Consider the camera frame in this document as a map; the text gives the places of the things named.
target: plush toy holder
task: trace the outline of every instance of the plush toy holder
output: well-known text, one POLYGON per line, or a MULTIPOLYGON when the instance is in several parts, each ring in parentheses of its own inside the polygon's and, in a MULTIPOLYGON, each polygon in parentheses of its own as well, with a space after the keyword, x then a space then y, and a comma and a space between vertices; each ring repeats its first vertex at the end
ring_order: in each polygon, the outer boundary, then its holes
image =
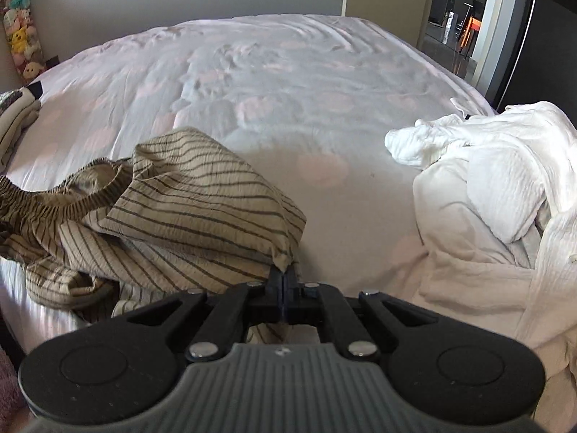
POLYGON ((30 0, 0 0, 4 31, 16 70, 25 84, 46 70, 30 0))

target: gray ribbed panel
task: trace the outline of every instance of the gray ribbed panel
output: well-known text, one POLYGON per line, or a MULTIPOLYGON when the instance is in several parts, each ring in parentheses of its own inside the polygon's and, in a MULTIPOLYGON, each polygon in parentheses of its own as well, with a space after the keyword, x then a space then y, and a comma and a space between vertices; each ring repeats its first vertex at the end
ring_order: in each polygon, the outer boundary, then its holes
POLYGON ((379 367, 341 358, 332 344, 235 345, 223 360, 188 367, 160 404, 101 427, 37 421, 26 433, 543 433, 527 418, 463 427, 406 404, 379 367))

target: polka dot bed sheet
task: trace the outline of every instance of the polka dot bed sheet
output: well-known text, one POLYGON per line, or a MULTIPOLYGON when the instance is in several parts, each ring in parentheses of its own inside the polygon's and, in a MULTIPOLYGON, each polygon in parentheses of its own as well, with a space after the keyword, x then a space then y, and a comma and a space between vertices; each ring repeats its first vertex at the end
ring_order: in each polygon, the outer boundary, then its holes
MULTIPOLYGON (((410 297, 424 256, 416 170, 384 147, 391 128, 462 106, 491 115, 464 81, 367 21, 303 15, 193 21, 79 53, 40 76, 40 117, 7 172, 48 189, 96 157, 194 126, 247 160, 308 218, 306 280, 345 294, 410 297)), ((26 351, 73 330, 74 315, 39 306, 21 269, 0 263, 0 307, 26 351)))

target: tiled floor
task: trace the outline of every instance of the tiled floor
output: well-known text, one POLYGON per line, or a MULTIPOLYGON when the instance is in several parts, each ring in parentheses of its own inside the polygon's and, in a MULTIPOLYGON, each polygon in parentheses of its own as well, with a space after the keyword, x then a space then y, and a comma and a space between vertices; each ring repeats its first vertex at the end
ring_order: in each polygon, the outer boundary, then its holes
POLYGON ((459 53, 457 35, 451 30, 446 44, 443 44, 444 27, 432 23, 427 24, 427 32, 423 41, 422 51, 442 67, 455 73, 460 78, 465 78, 469 58, 459 53))

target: pink fluffy fabric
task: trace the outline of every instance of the pink fluffy fabric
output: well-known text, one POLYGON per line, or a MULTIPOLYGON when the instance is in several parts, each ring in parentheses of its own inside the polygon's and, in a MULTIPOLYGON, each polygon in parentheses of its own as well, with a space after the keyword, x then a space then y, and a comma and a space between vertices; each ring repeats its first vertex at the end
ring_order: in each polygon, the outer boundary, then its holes
POLYGON ((4 433, 14 415, 25 405, 18 378, 10 359, 0 349, 0 433, 4 433))

